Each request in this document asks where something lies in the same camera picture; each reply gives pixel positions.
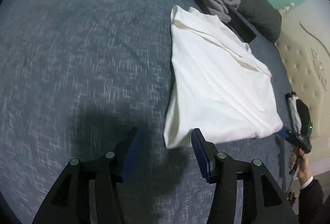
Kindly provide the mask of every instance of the beige headboard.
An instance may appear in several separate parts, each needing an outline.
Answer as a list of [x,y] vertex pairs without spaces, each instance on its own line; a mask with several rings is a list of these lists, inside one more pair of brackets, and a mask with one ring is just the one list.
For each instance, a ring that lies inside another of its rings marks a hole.
[[[330,54],[306,26],[287,19],[284,9],[280,13],[282,27],[276,46],[293,91],[310,110],[313,130],[309,156],[316,175],[330,170]],[[328,165],[321,165],[326,159]]]

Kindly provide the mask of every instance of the blue gripper pad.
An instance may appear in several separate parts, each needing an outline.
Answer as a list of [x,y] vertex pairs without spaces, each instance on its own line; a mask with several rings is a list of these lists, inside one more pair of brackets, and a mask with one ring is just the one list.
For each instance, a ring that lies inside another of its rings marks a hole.
[[118,175],[123,180],[131,176],[135,171],[141,148],[142,132],[139,128],[133,127],[127,138],[119,142],[114,149],[119,167]]
[[194,149],[202,177],[209,182],[211,178],[212,166],[214,164],[214,157],[210,153],[208,145],[198,128],[191,131],[191,144]]

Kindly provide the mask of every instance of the bed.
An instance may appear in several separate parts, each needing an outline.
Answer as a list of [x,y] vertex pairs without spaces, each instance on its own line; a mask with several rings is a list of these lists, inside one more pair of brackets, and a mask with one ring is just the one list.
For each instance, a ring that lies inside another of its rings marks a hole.
[[289,19],[293,4],[281,9],[281,35],[276,42],[293,91],[308,106],[313,123],[309,154],[313,174],[330,171],[330,54],[324,37],[311,31],[312,22]]
[[[167,150],[163,129],[173,86],[170,11],[193,0],[3,0],[0,6],[0,191],[32,220],[71,158],[98,158],[132,126],[144,130],[140,165],[118,186],[127,223],[206,223],[215,186],[192,148]],[[289,126],[291,91],[278,49],[257,34],[253,54],[273,74],[278,114]],[[277,134],[217,145],[262,160],[283,191],[290,145]],[[243,185],[238,182],[235,223]]]

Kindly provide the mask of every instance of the human hand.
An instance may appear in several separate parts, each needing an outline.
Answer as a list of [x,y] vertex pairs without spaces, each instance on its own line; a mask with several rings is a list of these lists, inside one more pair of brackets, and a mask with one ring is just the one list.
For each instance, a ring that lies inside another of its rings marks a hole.
[[308,157],[304,153],[302,149],[294,149],[290,156],[290,169],[295,165],[297,156],[300,156],[300,163],[299,163],[299,171],[297,174],[297,178],[299,179],[299,183],[302,186],[305,182],[307,182],[311,176],[311,169],[309,167]]

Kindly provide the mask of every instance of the sleeve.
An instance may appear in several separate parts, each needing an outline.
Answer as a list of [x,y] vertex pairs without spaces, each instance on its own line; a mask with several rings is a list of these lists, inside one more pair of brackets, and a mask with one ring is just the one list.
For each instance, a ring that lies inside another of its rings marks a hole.
[[323,191],[317,179],[300,191],[299,194],[299,223],[310,224],[323,205]]
[[313,219],[311,224],[329,224],[330,223],[330,196],[321,206],[320,210],[318,211],[316,217]]

